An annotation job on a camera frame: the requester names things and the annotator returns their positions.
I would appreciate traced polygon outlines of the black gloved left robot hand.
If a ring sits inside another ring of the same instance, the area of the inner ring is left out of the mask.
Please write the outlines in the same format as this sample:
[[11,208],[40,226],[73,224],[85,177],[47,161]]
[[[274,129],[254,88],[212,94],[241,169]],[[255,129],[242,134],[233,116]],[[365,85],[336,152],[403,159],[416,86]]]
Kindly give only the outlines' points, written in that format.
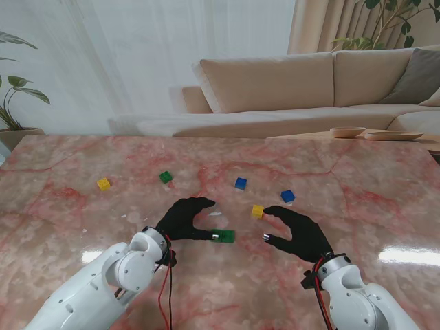
[[194,218],[204,209],[216,204],[206,197],[190,197],[176,201],[155,226],[170,241],[191,239],[210,241],[214,232],[197,229]]

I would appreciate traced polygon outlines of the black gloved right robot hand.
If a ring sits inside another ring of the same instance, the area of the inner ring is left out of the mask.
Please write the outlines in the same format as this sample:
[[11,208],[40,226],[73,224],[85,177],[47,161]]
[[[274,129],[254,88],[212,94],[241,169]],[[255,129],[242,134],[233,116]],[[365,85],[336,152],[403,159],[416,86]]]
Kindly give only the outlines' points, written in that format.
[[317,263],[322,257],[333,254],[320,226],[310,217],[282,206],[270,206],[263,212],[279,218],[291,231],[290,240],[264,234],[263,240],[267,244],[310,263]]

